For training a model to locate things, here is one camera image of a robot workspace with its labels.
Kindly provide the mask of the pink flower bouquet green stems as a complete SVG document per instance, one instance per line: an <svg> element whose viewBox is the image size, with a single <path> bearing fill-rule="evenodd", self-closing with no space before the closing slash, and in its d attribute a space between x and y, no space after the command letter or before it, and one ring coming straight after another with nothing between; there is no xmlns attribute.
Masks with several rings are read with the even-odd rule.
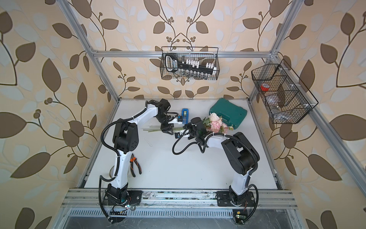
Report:
<svg viewBox="0 0 366 229"><path fill-rule="evenodd" d="M228 125L226 125L221 117L218 117L216 115L216 113L212 113L210 114L208 117L203 119L204 125L207 129L208 132L213 132L213 133L223 133L223 134L227 134L227 132L229 130L234 130L233 127L229 127ZM177 118L175 120L173 120L171 123L173 123L173 131L174 132L178 132L178 131L183 131L184 126L187 124L182 124L182 123L178 123L177 122ZM161 126L150 126L148 128L145 128L144 131L148 131L148 132L156 132L156 131L161 131Z"/></svg>

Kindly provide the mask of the blue tape dispenser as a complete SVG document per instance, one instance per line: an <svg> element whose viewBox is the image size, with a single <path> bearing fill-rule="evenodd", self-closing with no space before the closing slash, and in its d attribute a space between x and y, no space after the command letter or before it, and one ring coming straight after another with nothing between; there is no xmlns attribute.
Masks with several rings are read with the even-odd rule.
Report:
<svg viewBox="0 0 366 229"><path fill-rule="evenodd" d="M182 109L182 124L188 124L189 121L189 110L188 108Z"/></svg>

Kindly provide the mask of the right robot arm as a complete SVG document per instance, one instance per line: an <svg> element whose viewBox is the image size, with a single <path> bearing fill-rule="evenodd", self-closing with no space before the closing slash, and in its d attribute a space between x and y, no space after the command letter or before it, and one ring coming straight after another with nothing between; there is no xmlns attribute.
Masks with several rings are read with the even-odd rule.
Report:
<svg viewBox="0 0 366 229"><path fill-rule="evenodd" d="M197 145L201 153L204 153L208 148L223 150L229 164L235 171L228 192L230 204L239 207L246 202L246 198L250 196L249 189L254 187L250 184L250 179L258 169L260 156L243 133L237 132L234 135L228 135L208 131L203 120L196 117L184 125L183 130L176 132L174 136L177 139L172 146L174 155L182 154L192 145ZM175 146L184 137L194 141L185 146L183 150L176 152Z"/></svg>

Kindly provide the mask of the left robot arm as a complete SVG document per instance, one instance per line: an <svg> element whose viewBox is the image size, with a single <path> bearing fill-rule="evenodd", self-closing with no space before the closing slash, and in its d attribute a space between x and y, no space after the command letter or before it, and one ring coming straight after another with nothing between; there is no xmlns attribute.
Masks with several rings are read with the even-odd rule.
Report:
<svg viewBox="0 0 366 229"><path fill-rule="evenodd" d="M170 103L166 99L160 101L150 100L145 102L142 111L127 119L118 119L107 125L102 131L100 140L104 147L116 153L114 174L112 178L100 178L108 182L105 196L112 204L127 204L128 197L128 171L131 167L130 158L139 144L138 126L144 125L152 118L161 124L160 130L165 134L173 135L173 120L178 115L169 115Z"/></svg>

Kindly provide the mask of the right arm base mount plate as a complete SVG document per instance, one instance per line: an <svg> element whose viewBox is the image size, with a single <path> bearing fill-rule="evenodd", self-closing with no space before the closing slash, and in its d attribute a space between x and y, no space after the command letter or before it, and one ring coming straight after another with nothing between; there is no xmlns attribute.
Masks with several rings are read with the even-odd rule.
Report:
<svg viewBox="0 0 366 229"><path fill-rule="evenodd" d="M255 197L253 192L247 191L238 196L231 191L216 192L217 205L219 207L254 207Z"/></svg>

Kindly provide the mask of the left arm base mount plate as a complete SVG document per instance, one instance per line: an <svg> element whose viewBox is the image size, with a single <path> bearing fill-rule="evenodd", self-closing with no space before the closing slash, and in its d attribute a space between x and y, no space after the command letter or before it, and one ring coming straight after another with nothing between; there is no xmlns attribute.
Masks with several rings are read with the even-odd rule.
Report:
<svg viewBox="0 0 366 229"><path fill-rule="evenodd" d="M141 190L125 190L121 193L107 192L102 199L106 206L114 205L133 205L138 206L141 203L143 192Z"/></svg>

